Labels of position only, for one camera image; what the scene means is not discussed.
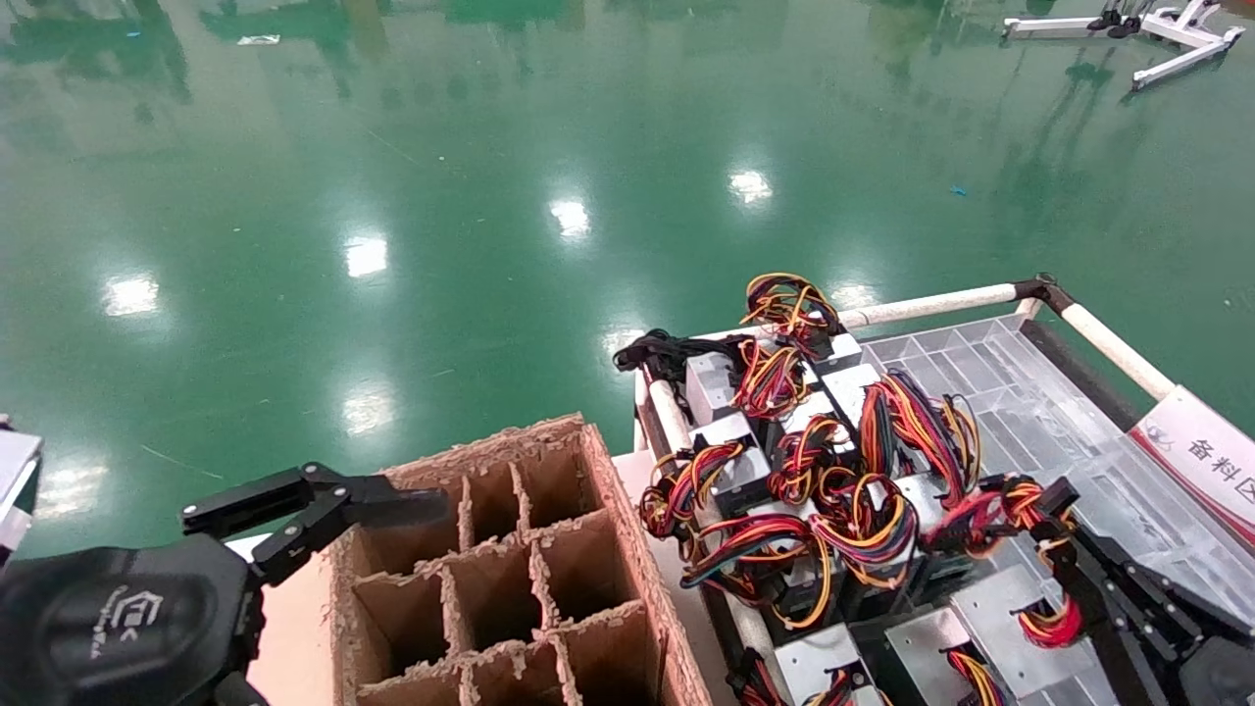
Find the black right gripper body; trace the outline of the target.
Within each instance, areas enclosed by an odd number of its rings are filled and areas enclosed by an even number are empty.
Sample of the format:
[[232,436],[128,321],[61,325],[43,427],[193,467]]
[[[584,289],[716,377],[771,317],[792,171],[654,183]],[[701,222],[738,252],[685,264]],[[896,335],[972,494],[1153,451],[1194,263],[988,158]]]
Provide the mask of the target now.
[[1254,705],[1252,647],[1205,642],[1178,668],[1182,705]]

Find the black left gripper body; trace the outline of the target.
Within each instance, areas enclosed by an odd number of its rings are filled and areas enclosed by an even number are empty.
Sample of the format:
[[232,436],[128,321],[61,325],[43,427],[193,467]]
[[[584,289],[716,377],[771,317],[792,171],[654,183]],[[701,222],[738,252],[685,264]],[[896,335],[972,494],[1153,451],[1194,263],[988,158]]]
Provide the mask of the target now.
[[188,537],[3,571],[5,705],[212,705],[257,656],[264,589],[227,545]]

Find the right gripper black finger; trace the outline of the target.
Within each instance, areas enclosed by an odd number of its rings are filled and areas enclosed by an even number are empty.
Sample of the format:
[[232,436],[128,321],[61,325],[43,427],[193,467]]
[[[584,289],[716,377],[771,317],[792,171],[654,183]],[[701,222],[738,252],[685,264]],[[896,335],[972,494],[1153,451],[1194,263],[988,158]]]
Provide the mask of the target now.
[[1079,609],[1086,637],[1122,632],[1150,648],[1192,648],[1211,638],[1252,647],[1252,624],[1088,529],[1079,530]]
[[1135,562],[1064,566],[1064,593],[1081,609],[1081,633],[1121,705],[1170,705],[1178,693],[1187,614],[1171,588],[1172,581]]

